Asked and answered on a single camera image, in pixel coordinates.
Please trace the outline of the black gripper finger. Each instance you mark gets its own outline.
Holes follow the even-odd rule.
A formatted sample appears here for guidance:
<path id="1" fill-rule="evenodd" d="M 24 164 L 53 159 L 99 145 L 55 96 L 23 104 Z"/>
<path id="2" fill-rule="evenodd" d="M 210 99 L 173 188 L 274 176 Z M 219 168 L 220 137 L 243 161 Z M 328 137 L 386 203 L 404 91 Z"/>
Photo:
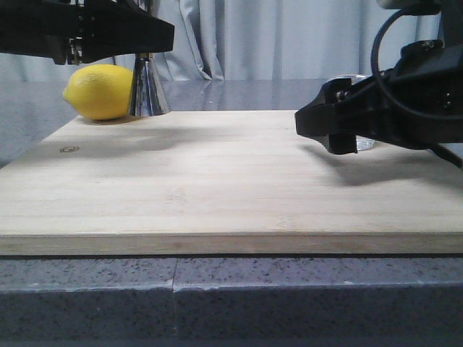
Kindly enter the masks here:
<path id="1" fill-rule="evenodd" d="M 357 135 L 340 132 L 334 109 L 351 87 L 348 79 L 325 80 L 316 97 L 295 113 L 296 133 L 319 142 L 334 155 L 358 153 Z"/>
<path id="2" fill-rule="evenodd" d="M 161 53 L 174 45 L 174 26 L 134 1 L 85 1 L 82 61 L 131 53 Z"/>

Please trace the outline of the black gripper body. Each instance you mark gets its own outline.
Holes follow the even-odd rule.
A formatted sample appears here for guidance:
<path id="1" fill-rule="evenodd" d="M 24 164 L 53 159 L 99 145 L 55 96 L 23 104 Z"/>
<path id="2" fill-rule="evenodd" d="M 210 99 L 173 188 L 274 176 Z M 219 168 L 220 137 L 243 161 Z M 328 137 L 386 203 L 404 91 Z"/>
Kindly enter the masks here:
<path id="1" fill-rule="evenodd" d="M 462 142 L 462 44 L 409 44 L 394 68 L 375 67 L 375 84 L 384 107 L 377 140 L 410 149 Z"/>
<path id="2" fill-rule="evenodd" d="M 1 52 L 71 64 L 82 20 L 81 1 L 2 1 Z"/>

